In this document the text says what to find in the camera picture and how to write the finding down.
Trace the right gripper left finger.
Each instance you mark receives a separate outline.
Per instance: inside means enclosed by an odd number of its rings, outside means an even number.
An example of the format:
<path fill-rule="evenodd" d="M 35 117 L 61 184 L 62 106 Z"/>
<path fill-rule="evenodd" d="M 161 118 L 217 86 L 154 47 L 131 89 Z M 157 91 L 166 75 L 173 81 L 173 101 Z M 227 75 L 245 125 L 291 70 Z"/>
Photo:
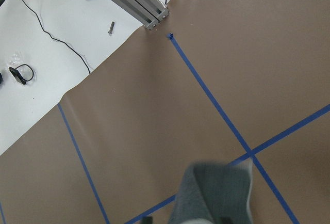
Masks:
<path fill-rule="evenodd" d="M 153 224 L 153 217 L 152 216 L 144 216 L 140 220 L 140 224 Z"/>

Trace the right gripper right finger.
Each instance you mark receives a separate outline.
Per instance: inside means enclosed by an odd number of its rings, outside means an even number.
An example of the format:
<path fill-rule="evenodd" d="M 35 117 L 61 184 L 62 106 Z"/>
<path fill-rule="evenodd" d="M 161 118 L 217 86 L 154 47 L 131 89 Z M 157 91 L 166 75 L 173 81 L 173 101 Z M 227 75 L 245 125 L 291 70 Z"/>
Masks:
<path fill-rule="evenodd" d="M 221 217 L 220 220 L 221 220 L 221 224 L 233 224 L 230 217 Z"/>

